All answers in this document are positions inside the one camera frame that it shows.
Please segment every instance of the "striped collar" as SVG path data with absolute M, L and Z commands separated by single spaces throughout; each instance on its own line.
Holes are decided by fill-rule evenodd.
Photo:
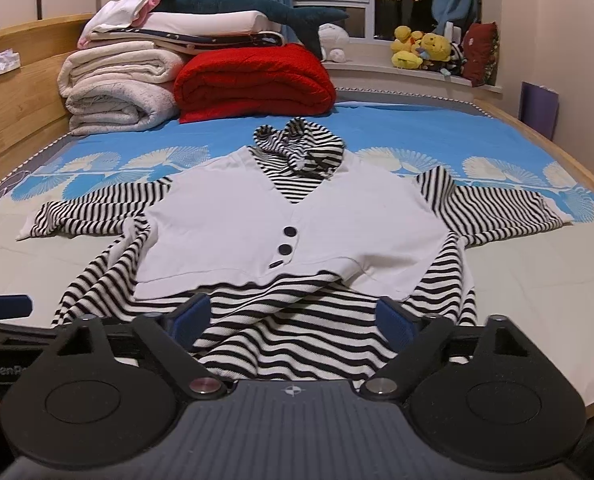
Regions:
M 343 139 L 301 117 L 289 120 L 283 130 L 264 124 L 254 131 L 253 139 L 262 153 L 283 157 L 294 173 L 321 178 L 334 173 L 346 148 Z

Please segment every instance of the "red quilt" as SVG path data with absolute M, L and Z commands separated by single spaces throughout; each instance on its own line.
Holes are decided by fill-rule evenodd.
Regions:
M 330 110 L 335 97 L 321 62 L 295 43 L 199 54 L 174 82 L 180 123 L 252 114 L 317 115 Z

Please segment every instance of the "white plush toy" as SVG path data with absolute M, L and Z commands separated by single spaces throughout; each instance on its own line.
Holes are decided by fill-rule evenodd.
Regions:
M 324 23 L 319 27 L 319 41 L 324 61 L 346 62 L 344 47 L 350 43 L 350 36 L 338 25 Z

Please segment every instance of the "yellow duck plush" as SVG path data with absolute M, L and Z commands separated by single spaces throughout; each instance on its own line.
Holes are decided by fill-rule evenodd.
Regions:
M 405 25 L 401 25 L 395 29 L 395 41 L 392 42 L 390 48 L 392 52 L 400 52 L 401 50 L 405 52 L 412 52 L 414 44 L 423 38 L 424 34 L 420 30 L 412 31 L 410 27 Z
M 392 56 L 392 65 L 397 68 L 407 68 L 408 70 L 417 70 L 423 65 L 424 60 L 412 52 L 400 50 Z
M 411 33 L 410 27 L 406 27 L 405 25 L 397 27 L 395 29 L 395 38 L 397 39 L 390 45 L 392 52 L 410 52 L 410 48 L 412 47 L 409 41 Z

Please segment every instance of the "wooden headboard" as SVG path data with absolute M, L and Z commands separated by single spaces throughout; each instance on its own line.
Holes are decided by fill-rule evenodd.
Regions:
M 22 64 L 0 75 L 0 180 L 68 132 L 57 75 L 91 16 L 63 16 L 0 30 L 0 52 L 13 49 Z

